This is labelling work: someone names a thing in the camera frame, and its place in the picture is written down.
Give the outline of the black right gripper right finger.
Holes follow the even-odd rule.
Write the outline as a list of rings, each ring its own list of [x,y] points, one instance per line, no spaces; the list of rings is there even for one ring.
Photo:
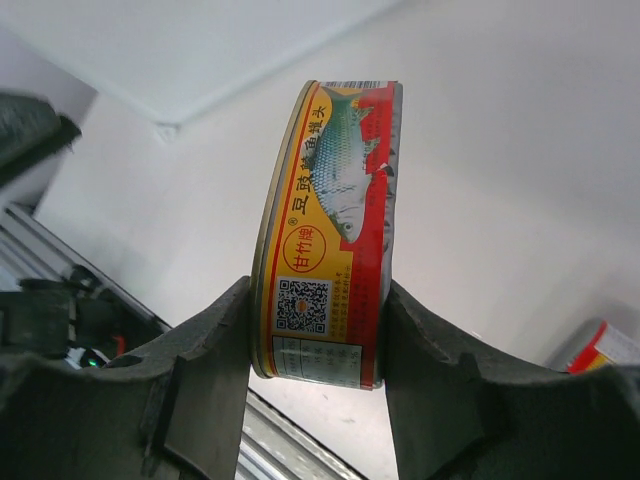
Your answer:
[[[402,479],[635,479],[639,370],[557,372],[502,352],[398,284],[385,390]]]

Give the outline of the red sardine tin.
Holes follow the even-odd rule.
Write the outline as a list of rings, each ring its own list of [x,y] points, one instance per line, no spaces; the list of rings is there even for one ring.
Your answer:
[[[251,273],[263,378],[372,390],[383,381],[403,87],[307,82],[291,113]]]
[[[549,368],[581,374],[602,366],[639,365],[639,343],[606,320],[591,319],[580,326],[548,361]]]

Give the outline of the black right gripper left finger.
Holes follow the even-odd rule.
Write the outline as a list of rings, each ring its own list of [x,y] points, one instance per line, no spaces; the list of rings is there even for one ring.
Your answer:
[[[231,479],[248,390],[249,281],[102,368],[1,358],[5,479]]]

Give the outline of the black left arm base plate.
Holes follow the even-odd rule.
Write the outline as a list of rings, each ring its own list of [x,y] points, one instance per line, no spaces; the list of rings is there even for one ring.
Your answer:
[[[169,327],[115,283],[74,265],[58,280],[23,278],[1,290],[1,352],[70,368],[101,368]]]

